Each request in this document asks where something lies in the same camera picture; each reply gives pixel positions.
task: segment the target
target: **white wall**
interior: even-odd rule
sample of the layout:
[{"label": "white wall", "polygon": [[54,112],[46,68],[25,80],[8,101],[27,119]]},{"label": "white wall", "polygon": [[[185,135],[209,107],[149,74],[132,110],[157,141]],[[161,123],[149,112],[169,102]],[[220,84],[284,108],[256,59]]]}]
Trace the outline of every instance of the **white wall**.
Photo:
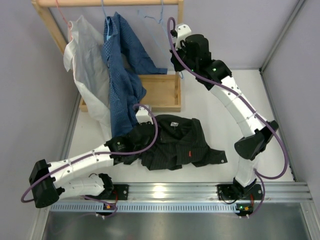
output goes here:
[{"label": "white wall", "polygon": [[0,239],[25,240],[35,205],[20,197],[34,163],[59,157],[77,91],[30,1],[3,1],[0,29]]},{"label": "white wall", "polygon": [[[210,42],[214,59],[223,60],[230,68],[258,69],[273,46],[298,0],[184,0],[184,23],[193,33],[203,34]],[[159,67],[170,67],[169,44],[161,26],[146,19],[152,33],[167,51],[164,56],[154,43],[142,20],[139,9],[150,16],[160,17],[161,6],[105,7],[113,16],[118,11],[131,25],[150,57]],[[67,35],[67,25],[56,8],[51,9],[61,29]],[[80,15],[101,33],[104,14],[101,7],[61,8],[67,20],[76,21]],[[177,19],[176,6],[164,6],[164,22]]]},{"label": "white wall", "polygon": [[320,213],[320,1],[308,0],[265,71],[293,170]]}]

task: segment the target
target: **wooden box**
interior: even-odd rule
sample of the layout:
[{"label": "wooden box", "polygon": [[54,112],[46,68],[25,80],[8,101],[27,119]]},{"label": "wooden box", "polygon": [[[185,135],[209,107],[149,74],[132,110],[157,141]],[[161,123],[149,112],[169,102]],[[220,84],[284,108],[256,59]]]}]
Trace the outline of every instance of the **wooden box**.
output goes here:
[{"label": "wooden box", "polygon": [[[142,104],[150,105],[152,112],[176,113],[181,111],[181,86],[179,74],[174,75],[139,75],[146,95]],[[81,98],[79,108],[88,112],[85,101]]]}]

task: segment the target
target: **white floor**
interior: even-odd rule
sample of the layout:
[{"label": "white floor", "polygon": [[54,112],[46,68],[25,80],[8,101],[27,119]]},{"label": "white floor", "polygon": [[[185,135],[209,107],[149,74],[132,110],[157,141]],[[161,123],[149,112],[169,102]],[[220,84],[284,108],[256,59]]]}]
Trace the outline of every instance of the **white floor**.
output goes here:
[{"label": "white floor", "polygon": [[[273,120],[274,117],[259,71],[233,70],[232,73],[239,88],[257,111],[267,120]],[[182,110],[173,114],[199,119],[207,143],[213,149],[224,150],[228,163],[198,168],[188,164],[184,165],[182,169],[174,171],[149,171],[137,160],[132,165],[118,164],[102,169],[101,172],[109,174],[114,183],[231,182],[238,169],[238,154],[234,149],[234,143],[242,137],[238,125],[220,101],[188,73],[184,73],[184,79],[181,80],[181,93]],[[88,113],[80,111],[69,157],[90,151],[102,143],[104,140],[98,122],[92,120]],[[259,157],[258,171],[261,174],[276,176],[282,171],[284,157],[275,138],[271,140]],[[293,177],[290,169],[288,168],[286,174],[276,181],[292,182]]]}]

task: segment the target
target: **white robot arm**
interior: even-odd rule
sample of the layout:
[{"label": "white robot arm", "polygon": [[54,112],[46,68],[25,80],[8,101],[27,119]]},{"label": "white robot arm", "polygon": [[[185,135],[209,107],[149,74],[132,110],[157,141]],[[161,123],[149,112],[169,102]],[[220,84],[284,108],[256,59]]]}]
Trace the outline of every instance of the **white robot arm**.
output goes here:
[{"label": "white robot arm", "polygon": [[[215,86],[196,77],[198,82],[203,84],[223,103],[241,129],[243,138],[234,144],[235,150],[239,154],[238,171],[230,189],[236,192],[236,196],[242,198],[248,195],[248,192],[256,183],[254,169],[259,161],[256,156],[266,149],[266,145],[273,135],[256,117],[256,110],[237,86],[226,64],[221,60],[211,58],[209,41],[203,35],[192,34],[190,27],[184,23],[176,25],[170,33],[176,38],[176,42],[173,45],[174,48],[171,46],[172,49],[175,49],[175,53],[171,50],[171,62],[174,65],[174,69],[180,72],[188,67],[196,75],[220,84],[221,86]],[[230,93],[223,86],[232,89],[236,94]],[[251,109],[240,99],[240,96],[246,100]],[[275,131],[279,127],[274,120],[267,123]]]},{"label": "white robot arm", "polygon": [[[139,123],[138,128],[142,128],[137,131],[139,135],[134,137],[143,137],[145,129],[155,129],[149,111],[143,107],[137,111],[135,116]],[[114,189],[111,178],[107,174],[91,173],[99,173],[102,168],[116,165],[121,152],[128,152],[125,154],[127,156],[132,154],[134,161],[137,158],[135,156],[137,149],[130,148],[130,142],[134,141],[129,141],[126,144],[127,142],[126,137],[114,137],[105,144],[72,158],[49,163],[44,159],[36,162],[29,178],[31,186],[42,178],[38,184],[31,188],[35,206],[44,208],[58,200],[82,195],[107,198]]]}]

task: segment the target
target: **wooden clothes rack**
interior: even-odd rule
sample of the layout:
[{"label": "wooden clothes rack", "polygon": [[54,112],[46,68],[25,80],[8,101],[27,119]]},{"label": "wooden clothes rack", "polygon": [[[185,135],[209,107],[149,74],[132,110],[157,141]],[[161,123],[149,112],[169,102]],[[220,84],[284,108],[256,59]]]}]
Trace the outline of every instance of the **wooden clothes rack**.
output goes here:
[{"label": "wooden clothes rack", "polygon": [[[60,52],[64,54],[67,41],[59,29],[49,8],[55,8],[56,0],[31,0],[31,3],[49,30]],[[58,0],[59,7],[99,7],[101,0]],[[176,5],[177,23],[183,22],[184,0],[163,0],[164,5]],[[104,6],[161,6],[161,0],[103,0]],[[152,106],[153,112],[180,112],[181,87],[178,73],[173,75],[140,75],[147,94],[141,103]],[[86,103],[81,99],[80,109],[87,112]]]}]

